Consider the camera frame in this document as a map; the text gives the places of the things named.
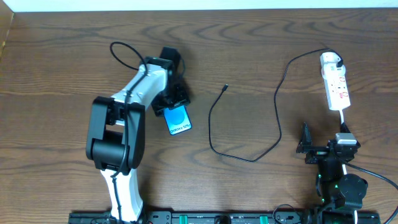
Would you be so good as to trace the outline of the blue screen Galaxy smartphone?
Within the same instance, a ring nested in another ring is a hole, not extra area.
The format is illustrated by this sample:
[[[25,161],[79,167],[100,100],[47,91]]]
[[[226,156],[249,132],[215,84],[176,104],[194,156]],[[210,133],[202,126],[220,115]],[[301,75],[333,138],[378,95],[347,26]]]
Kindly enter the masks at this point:
[[[179,106],[174,109],[166,108],[164,118],[171,135],[180,134],[192,128],[192,122],[187,113],[186,106]]]

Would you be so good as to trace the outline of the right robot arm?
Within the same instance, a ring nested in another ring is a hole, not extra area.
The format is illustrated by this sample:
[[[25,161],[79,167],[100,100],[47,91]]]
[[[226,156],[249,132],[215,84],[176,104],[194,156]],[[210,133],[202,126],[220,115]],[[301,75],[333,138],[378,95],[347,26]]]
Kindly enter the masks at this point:
[[[315,181],[322,204],[305,211],[302,223],[356,223],[355,212],[362,208],[368,182],[343,167],[354,159],[361,145],[345,124],[326,146],[314,146],[307,124],[296,152],[305,154],[305,163],[318,167]]]

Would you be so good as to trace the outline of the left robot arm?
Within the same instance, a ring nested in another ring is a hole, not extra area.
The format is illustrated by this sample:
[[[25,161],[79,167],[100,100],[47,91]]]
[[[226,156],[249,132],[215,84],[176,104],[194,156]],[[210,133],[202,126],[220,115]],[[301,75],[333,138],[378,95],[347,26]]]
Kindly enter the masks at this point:
[[[144,220],[137,168],[145,150],[147,109],[164,117],[172,136],[193,127],[186,109],[190,99],[178,72],[183,63],[177,49],[164,47],[158,57],[140,58],[136,75],[122,90],[93,101],[86,156],[107,183],[112,205],[109,221]]]

